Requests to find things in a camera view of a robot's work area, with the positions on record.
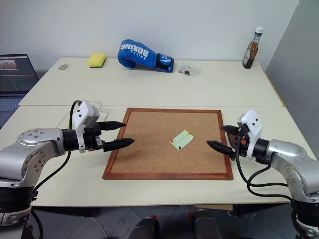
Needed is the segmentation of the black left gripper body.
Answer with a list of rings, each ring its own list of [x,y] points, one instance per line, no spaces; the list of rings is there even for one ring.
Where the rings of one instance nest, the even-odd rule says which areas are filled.
[[[95,123],[91,128],[84,128],[84,143],[86,149],[89,151],[102,149],[103,143],[100,139],[102,130],[102,122]]]

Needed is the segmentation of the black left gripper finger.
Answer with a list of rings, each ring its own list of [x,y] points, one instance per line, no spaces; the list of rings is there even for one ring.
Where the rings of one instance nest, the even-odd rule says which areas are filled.
[[[115,139],[110,142],[103,142],[102,149],[104,152],[125,148],[135,142],[132,138]]]
[[[125,123],[114,121],[114,120],[97,122],[97,125],[100,130],[105,130],[105,131],[116,130],[118,128],[122,128],[126,126]]]

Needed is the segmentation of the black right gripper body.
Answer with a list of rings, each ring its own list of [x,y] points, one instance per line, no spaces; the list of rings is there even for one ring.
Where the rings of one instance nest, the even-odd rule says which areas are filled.
[[[239,155],[240,156],[247,156],[247,150],[249,146],[249,136],[244,134],[245,132],[240,129],[238,135],[230,135],[227,134],[230,146],[236,150],[237,138],[240,139],[239,143]]]

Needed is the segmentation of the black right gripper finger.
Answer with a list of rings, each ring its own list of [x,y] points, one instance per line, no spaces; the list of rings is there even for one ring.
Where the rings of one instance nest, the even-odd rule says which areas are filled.
[[[235,151],[229,146],[224,145],[221,142],[215,140],[207,140],[207,144],[217,152],[220,152],[226,156],[228,156],[231,160],[235,160]]]
[[[224,125],[220,127],[221,130],[230,135],[238,135],[240,128],[233,125]]]

